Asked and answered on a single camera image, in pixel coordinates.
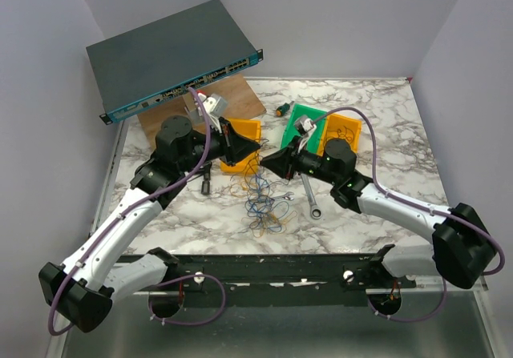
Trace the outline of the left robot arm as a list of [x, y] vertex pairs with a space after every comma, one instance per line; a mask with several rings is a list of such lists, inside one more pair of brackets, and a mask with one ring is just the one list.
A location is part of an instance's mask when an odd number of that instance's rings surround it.
[[239, 134], [227, 119], [206, 123], [205, 132], [200, 133], [189, 118], [180, 115], [162, 123], [155, 141], [149, 160], [136, 169], [119, 205], [93, 236], [60, 264], [48, 262], [39, 271], [43, 297], [50, 306], [52, 336], [59, 335], [55, 314], [87, 333], [103, 322], [115, 300], [152, 285], [172, 288], [178, 271], [160, 251], [148, 253], [119, 273], [111, 269], [204, 163], [220, 159], [234, 166], [261, 147], [255, 139]]

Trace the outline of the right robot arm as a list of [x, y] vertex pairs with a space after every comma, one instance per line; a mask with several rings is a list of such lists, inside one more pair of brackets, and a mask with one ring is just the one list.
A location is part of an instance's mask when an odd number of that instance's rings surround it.
[[358, 214], [373, 215], [422, 237], [419, 247], [394, 247], [369, 267], [370, 281], [389, 286], [398, 277], [440, 275], [458, 288], [470, 289], [497, 251], [476, 210], [432, 205], [386, 191], [356, 169], [357, 156], [343, 139], [331, 139], [321, 155], [299, 148], [295, 137], [285, 148], [264, 157], [261, 166], [290, 180], [296, 174], [331, 185], [337, 205]]

